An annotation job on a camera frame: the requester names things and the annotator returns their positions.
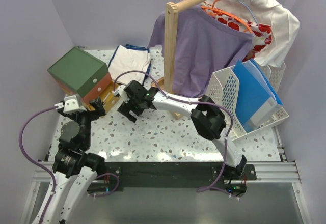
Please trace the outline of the black pen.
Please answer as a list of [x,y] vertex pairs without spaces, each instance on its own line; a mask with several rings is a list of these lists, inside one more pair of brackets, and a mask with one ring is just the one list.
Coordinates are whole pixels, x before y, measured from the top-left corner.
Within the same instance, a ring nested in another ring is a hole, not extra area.
[[106,99],[111,95],[111,92],[103,92],[101,94],[101,100],[106,101]]

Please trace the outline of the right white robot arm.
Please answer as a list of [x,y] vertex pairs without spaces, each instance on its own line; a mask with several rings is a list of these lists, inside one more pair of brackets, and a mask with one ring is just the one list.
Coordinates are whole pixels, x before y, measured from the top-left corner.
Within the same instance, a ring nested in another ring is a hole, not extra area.
[[114,95],[122,99],[118,112],[132,122],[137,120],[134,115],[139,116],[146,109],[174,111],[190,118],[197,134],[212,141],[222,154],[228,176],[237,180],[245,174],[247,159],[230,137],[233,117],[209,96],[204,95],[199,99],[185,98],[167,93],[158,87],[146,89],[135,80],[118,86]]

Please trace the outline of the yellow drawer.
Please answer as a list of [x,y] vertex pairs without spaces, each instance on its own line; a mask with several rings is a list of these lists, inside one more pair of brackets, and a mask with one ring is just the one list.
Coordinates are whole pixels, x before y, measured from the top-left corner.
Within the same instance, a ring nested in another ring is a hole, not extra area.
[[88,97],[84,99],[84,101],[86,102],[87,108],[88,108],[88,105],[90,104],[91,100],[96,100],[97,97],[101,98],[101,94],[103,92],[111,92],[111,95],[106,99],[106,101],[102,101],[105,111],[106,111],[106,113],[108,113],[120,99],[120,97],[115,97],[112,93],[114,88],[117,88],[117,87],[118,87],[118,84],[115,84],[115,86],[114,86],[114,82],[112,81],[105,89],[101,88],[101,91],[98,91],[99,88],[97,88],[94,92],[91,92],[90,93],[91,95],[87,95]]

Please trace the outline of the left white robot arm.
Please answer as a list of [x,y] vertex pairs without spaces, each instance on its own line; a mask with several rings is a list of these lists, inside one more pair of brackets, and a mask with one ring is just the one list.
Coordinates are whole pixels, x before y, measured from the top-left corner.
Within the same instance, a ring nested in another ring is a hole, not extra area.
[[57,112],[69,121],[61,127],[58,151],[49,169],[51,181],[34,223],[66,223],[67,219],[61,218],[62,211],[71,211],[91,182],[105,175],[105,159],[88,150],[91,123],[106,111],[100,98],[92,100],[90,105],[93,110],[85,108],[76,95],[56,105]]

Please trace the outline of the green drawer box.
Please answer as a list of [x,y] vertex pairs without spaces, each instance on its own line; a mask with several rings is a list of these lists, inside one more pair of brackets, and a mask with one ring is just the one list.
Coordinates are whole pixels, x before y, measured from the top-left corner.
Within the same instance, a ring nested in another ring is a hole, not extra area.
[[104,88],[111,81],[105,62],[74,47],[47,69],[48,73],[68,91],[81,97],[97,87]]

